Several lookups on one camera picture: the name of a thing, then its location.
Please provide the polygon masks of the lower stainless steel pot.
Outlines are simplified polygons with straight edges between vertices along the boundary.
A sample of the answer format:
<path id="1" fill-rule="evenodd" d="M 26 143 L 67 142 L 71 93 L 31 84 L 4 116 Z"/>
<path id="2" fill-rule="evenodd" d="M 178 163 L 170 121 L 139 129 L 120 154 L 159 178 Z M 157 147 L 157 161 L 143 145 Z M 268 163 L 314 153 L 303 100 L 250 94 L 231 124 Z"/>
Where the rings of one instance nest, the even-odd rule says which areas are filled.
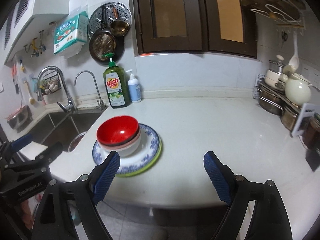
<path id="1" fill-rule="evenodd" d="M 294 111 L 291 107 L 284 106 L 280 120 L 283 126 L 290 132 L 292 132 L 298 120 L 298 117 L 299 114 L 296 111 Z"/>

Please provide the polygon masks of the chrome kitchen faucet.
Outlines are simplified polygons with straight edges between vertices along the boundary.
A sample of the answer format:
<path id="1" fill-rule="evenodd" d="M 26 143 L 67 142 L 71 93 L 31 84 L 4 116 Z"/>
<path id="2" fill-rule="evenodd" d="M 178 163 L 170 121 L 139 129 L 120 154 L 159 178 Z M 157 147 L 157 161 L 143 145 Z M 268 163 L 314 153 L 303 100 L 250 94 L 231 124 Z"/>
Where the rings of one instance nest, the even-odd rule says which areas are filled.
<path id="1" fill-rule="evenodd" d="M 37 101 L 43 101 L 44 95 L 49 95 L 63 88 L 67 96 L 67 105 L 57 102 L 57 105 L 65 113 L 74 113 L 77 111 L 74 100 L 72 99 L 68 87 L 65 82 L 63 72 L 56 66 L 44 67 L 36 79 L 36 95 Z"/>

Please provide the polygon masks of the small steel lidded pot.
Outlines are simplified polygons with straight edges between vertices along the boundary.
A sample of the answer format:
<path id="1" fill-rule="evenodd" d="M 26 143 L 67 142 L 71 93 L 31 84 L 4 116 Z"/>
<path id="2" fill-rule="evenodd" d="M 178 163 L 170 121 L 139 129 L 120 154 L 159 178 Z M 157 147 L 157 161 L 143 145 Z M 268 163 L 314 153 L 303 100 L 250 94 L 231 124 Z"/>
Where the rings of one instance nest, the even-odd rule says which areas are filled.
<path id="1" fill-rule="evenodd" d="M 283 63 L 284 58 L 281 55 L 276 55 L 276 58 L 276 60 L 269 61 L 269 70 L 281 74 L 285 67 L 285 64 Z"/>

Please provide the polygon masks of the green dish soap bottle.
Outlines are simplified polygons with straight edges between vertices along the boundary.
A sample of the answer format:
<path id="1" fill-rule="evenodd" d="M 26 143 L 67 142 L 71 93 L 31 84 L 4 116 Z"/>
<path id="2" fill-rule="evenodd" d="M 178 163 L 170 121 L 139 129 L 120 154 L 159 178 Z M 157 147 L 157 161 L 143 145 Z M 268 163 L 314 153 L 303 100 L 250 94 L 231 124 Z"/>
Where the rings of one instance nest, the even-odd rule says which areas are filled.
<path id="1" fill-rule="evenodd" d="M 113 53 L 102 55 L 102 59 L 109 59 L 108 68 L 103 73 L 104 85 L 106 88 L 109 105 L 116 108 L 123 108 L 130 104 L 129 89 L 126 83 L 124 68 L 118 66 L 112 59 Z"/>

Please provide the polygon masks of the white ladle spoon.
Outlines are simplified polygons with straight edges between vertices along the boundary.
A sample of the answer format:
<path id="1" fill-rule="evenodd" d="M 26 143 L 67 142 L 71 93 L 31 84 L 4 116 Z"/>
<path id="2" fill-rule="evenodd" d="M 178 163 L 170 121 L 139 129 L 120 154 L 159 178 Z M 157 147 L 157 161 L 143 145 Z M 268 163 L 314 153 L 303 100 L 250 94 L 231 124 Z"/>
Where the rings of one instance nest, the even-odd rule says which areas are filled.
<path id="1" fill-rule="evenodd" d="M 294 48 L 293 56 L 289 60 L 288 65 L 291 67 L 291 72 L 294 73 L 299 68 L 299 65 L 300 65 L 300 60 L 298 56 L 298 38 L 297 38 L 296 31 L 293 32 L 293 48 Z"/>

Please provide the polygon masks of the red and black bowl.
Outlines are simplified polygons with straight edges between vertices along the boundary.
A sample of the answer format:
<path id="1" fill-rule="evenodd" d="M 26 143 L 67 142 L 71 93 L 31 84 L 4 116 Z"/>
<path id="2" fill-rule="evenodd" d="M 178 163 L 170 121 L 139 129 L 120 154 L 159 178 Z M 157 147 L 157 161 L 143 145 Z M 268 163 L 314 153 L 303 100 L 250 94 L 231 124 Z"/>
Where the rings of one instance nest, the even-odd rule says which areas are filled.
<path id="1" fill-rule="evenodd" d="M 120 146 L 131 141 L 139 132 L 138 121 L 128 115 L 115 116 L 97 129 L 97 141 L 105 146 Z"/>

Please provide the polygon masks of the wall mounted board rack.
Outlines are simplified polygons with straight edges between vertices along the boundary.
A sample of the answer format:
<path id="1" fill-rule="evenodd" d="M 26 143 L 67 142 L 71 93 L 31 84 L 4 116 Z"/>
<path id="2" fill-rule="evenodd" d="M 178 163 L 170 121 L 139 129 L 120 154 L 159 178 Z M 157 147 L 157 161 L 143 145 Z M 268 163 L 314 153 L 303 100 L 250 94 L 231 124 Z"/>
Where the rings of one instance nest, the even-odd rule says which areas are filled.
<path id="1" fill-rule="evenodd" d="M 256 14 L 273 19 L 278 26 L 305 29 L 302 0 L 240 0 L 242 7 Z"/>

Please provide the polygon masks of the stainless steel pot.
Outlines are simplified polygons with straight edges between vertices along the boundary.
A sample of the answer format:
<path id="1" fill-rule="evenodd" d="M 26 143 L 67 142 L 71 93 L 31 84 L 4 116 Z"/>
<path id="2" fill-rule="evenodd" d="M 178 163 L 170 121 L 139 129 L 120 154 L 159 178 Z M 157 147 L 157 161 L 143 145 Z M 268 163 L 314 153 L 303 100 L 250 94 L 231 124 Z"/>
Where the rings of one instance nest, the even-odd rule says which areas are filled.
<path id="1" fill-rule="evenodd" d="M 291 107 L 284 106 L 280 120 L 283 126 L 290 132 L 292 132 L 298 120 L 298 117 L 299 114 L 296 111 L 294 111 Z"/>
<path id="2" fill-rule="evenodd" d="M 264 87 L 258 88 L 259 105 L 269 113 L 282 116 L 284 112 L 284 101 L 276 94 L 269 92 Z"/>

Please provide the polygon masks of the dark wooden window frame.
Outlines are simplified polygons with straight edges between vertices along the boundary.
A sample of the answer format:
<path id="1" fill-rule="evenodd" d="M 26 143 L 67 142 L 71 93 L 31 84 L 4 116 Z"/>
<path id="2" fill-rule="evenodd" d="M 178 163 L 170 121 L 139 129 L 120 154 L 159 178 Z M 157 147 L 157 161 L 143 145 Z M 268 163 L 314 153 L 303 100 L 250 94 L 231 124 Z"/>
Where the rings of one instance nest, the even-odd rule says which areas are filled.
<path id="1" fill-rule="evenodd" d="M 137 50 L 257 57 L 255 15 L 240 0 L 132 0 Z"/>

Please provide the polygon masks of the cream white bowl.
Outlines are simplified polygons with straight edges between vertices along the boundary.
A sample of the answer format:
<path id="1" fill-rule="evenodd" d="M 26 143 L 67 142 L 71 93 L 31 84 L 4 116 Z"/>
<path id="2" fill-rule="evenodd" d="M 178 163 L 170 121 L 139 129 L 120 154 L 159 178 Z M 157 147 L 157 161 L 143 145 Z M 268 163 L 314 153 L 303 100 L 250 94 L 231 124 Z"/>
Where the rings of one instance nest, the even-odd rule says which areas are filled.
<path id="1" fill-rule="evenodd" d="M 135 152 L 135 150 L 140 145 L 140 142 L 141 142 L 141 134 L 140 134 L 139 139 L 134 144 L 131 144 L 129 147 L 120 148 L 120 149 L 117 149 L 117 150 L 106 150 L 106 149 L 104 149 L 102 147 L 101 148 L 104 149 L 105 151 L 108 151 L 108 152 L 116 151 L 116 152 L 119 153 L 120 157 L 127 157 L 127 156 L 131 155 L 133 152 Z"/>

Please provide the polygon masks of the cream enamel pot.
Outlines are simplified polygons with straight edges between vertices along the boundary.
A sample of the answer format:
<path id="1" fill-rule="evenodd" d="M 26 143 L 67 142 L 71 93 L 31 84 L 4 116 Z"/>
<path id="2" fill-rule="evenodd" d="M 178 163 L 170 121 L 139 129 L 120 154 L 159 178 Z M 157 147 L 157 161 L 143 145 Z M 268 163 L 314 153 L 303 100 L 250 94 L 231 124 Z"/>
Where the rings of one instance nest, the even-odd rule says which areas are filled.
<path id="1" fill-rule="evenodd" d="M 266 72 L 264 81 L 268 86 L 274 89 L 283 90 L 285 88 L 285 85 L 282 81 L 279 80 L 280 77 L 281 77 L 280 73 L 276 73 L 269 69 Z"/>

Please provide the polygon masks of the pink bowl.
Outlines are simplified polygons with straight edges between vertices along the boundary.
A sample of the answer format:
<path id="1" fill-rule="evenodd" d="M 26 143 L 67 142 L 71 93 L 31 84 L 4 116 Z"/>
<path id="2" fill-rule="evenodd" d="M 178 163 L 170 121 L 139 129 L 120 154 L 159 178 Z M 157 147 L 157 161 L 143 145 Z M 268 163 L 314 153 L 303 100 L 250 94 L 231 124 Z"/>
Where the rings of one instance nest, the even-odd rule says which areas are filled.
<path id="1" fill-rule="evenodd" d="M 134 144 L 140 137 L 140 134 L 141 134 L 141 130 L 139 130 L 138 134 L 132 139 L 130 140 L 129 142 L 123 144 L 123 145 L 119 145 L 119 146 L 106 146 L 102 143 L 99 143 L 99 145 L 106 149 L 106 150 L 117 150 L 117 149 L 120 149 L 120 148 L 126 148 L 126 147 L 129 147 L 131 144 Z"/>

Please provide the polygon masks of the green plate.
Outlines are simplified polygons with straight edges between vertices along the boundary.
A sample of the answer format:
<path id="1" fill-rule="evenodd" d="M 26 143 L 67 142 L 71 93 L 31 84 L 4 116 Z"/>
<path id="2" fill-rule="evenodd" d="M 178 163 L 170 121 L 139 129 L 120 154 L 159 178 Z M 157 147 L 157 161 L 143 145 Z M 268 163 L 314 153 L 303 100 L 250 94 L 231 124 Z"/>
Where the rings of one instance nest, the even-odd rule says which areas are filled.
<path id="1" fill-rule="evenodd" d="M 141 149 L 132 156 L 121 159 L 117 177 L 134 177 L 152 168 L 161 156 L 162 141 L 153 138 L 141 145 Z"/>

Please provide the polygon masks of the black box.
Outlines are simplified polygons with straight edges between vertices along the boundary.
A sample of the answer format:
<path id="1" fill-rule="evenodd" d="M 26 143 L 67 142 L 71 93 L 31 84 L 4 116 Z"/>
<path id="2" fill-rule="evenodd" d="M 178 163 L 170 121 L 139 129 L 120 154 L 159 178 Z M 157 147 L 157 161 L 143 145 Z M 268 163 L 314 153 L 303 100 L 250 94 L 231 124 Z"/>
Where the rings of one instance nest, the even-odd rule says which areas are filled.
<path id="1" fill-rule="evenodd" d="M 307 150 L 305 159 L 311 170 L 315 172 L 320 166 L 319 147 L 314 147 L 313 149 Z"/>

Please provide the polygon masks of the white blue pump bottle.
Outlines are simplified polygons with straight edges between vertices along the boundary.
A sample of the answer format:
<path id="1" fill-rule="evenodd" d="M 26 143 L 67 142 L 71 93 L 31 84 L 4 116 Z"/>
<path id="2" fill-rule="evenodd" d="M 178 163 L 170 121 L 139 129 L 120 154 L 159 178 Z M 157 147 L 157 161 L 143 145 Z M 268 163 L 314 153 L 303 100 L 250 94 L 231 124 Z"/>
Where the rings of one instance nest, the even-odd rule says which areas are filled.
<path id="1" fill-rule="evenodd" d="M 129 80 L 127 82 L 129 88 L 129 94 L 132 103 L 139 103 L 142 100 L 142 95 L 140 91 L 140 84 L 136 76 L 133 74 L 132 70 L 126 71 L 129 74 Z"/>

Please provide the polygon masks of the cream ceramic teapot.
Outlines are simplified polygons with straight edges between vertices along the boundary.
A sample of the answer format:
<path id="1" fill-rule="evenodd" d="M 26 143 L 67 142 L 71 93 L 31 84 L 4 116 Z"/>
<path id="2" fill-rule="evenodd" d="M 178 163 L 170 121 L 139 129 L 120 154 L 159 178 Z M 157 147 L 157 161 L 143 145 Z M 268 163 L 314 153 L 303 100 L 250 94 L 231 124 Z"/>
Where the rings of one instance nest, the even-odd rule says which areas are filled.
<path id="1" fill-rule="evenodd" d="M 285 85 L 286 97 L 295 105 L 302 106 L 311 99 L 311 82 L 304 76 L 292 73 Z"/>

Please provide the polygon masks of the dark sauce jar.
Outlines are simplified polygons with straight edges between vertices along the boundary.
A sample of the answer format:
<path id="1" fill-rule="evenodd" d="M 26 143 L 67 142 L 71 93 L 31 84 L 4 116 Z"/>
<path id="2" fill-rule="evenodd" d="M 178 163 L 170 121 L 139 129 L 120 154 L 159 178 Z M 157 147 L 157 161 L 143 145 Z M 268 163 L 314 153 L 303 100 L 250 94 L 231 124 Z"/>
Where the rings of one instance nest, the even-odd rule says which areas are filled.
<path id="1" fill-rule="evenodd" d="M 315 146 L 317 140 L 319 139 L 319 122 L 319 114 L 315 113 L 314 116 L 310 119 L 310 122 L 303 133 L 302 140 L 304 145 L 308 149 L 312 149 Z"/>

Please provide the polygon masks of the white wall socket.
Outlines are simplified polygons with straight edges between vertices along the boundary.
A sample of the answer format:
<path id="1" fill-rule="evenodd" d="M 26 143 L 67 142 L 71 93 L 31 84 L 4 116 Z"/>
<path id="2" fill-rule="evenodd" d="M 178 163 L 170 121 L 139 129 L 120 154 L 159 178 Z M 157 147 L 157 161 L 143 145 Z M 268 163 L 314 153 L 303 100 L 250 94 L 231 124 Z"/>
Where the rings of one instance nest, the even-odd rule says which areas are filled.
<path id="1" fill-rule="evenodd" d="M 319 74 L 319 70 L 316 70 L 310 66 L 308 66 L 307 64 L 302 64 L 302 72 L 301 74 L 308 79 L 312 85 L 314 85 L 316 88 L 320 89 L 319 86 L 319 78 L 320 78 L 320 74 Z"/>

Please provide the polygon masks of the white range hood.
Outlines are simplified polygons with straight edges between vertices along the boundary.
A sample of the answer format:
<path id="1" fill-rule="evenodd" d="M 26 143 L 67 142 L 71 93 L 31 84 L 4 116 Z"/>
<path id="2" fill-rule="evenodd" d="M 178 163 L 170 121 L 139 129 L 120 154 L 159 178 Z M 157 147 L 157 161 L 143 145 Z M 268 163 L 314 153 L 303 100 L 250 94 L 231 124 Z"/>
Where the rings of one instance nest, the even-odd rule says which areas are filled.
<path id="1" fill-rule="evenodd" d="M 39 56 L 46 50 L 44 31 L 66 17 L 69 0 L 19 0 L 1 28 L 1 64 L 23 50 Z"/>

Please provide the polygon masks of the round perforated steamer tray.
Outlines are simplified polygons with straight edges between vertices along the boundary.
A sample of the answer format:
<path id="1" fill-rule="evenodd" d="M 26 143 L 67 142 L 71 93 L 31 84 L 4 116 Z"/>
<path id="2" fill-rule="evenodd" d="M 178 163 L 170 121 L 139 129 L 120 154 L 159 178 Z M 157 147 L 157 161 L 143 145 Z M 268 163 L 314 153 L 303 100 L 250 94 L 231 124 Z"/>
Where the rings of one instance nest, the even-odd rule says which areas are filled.
<path id="1" fill-rule="evenodd" d="M 111 26 L 111 23 L 116 20 L 113 9 L 116 9 L 118 13 L 118 19 L 128 23 L 129 25 L 132 24 L 132 15 L 131 11 L 128 9 L 128 7 L 119 2 L 108 2 L 93 12 L 93 14 L 89 18 L 88 22 L 88 28 L 87 28 L 87 34 L 88 38 L 91 39 L 93 34 L 100 29 L 101 27 L 101 21 L 102 21 L 102 7 L 106 7 L 106 17 L 107 17 L 107 27 L 109 28 Z"/>

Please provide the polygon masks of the paper towel pack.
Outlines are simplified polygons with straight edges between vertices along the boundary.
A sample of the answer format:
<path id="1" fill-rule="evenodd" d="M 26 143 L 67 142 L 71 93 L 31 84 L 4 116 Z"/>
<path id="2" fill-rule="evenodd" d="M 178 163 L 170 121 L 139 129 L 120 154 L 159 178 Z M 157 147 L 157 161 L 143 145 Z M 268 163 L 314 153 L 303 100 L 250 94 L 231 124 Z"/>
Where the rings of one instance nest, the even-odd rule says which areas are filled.
<path id="1" fill-rule="evenodd" d="M 69 15 L 55 29 L 53 54 L 65 59 L 78 54 L 87 43 L 88 15 L 85 10 Z"/>

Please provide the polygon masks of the stainless steel sink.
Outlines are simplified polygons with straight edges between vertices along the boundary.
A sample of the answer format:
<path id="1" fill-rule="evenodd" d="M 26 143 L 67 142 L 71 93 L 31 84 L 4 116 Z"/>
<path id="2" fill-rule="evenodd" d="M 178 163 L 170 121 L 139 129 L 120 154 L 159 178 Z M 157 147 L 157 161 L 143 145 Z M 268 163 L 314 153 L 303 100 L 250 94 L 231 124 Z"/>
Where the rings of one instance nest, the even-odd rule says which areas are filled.
<path id="1" fill-rule="evenodd" d="M 63 150 L 69 152 L 75 148 L 102 113 L 99 109 L 82 109 L 69 114 L 49 113 L 29 131 L 29 134 L 38 144 L 49 147 L 60 142 Z"/>

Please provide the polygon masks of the small blue floral plate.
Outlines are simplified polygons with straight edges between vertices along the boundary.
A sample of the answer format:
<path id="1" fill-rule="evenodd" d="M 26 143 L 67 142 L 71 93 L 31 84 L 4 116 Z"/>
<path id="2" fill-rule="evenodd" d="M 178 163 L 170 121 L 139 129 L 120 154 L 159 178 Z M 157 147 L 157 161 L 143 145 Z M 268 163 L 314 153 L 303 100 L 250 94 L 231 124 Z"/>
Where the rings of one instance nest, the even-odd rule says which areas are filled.
<path id="1" fill-rule="evenodd" d="M 139 124 L 142 138 L 131 155 L 120 159 L 118 177 L 132 177 L 148 170 L 161 155 L 162 141 L 158 133 L 148 125 Z"/>

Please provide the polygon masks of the upper stainless steel pot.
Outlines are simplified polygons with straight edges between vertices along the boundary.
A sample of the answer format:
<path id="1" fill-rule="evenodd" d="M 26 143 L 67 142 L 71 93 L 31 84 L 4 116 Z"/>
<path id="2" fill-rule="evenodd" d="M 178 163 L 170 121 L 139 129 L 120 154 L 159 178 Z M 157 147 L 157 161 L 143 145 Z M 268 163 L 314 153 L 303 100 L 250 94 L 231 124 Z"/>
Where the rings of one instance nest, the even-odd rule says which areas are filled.
<path id="1" fill-rule="evenodd" d="M 259 105 L 269 113 L 282 116 L 284 112 L 284 101 L 276 94 L 269 92 L 264 87 L 258 88 Z"/>

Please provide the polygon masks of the black frying pan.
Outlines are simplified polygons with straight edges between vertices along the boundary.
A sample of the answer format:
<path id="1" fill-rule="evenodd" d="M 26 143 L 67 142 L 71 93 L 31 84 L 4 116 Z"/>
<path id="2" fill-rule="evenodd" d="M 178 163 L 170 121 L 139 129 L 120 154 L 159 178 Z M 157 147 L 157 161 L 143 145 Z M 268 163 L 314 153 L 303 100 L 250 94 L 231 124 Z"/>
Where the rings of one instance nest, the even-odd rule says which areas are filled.
<path id="1" fill-rule="evenodd" d="M 101 27 L 91 37 L 89 52 L 91 57 L 99 64 L 108 65 L 111 60 L 118 61 L 124 52 L 123 37 L 115 37 L 107 26 L 107 7 L 102 6 Z"/>

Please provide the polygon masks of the brass ladle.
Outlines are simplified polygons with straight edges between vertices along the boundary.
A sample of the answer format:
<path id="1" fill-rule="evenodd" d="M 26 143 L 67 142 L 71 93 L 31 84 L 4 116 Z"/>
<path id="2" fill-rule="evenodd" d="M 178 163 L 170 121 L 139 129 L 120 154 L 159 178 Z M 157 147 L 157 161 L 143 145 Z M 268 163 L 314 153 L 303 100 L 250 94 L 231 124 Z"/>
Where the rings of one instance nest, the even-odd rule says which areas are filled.
<path id="1" fill-rule="evenodd" d="M 130 25 L 127 22 L 120 20 L 118 12 L 115 7 L 112 8 L 115 20 L 110 25 L 110 31 L 114 36 L 124 37 L 130 29 Z"/>

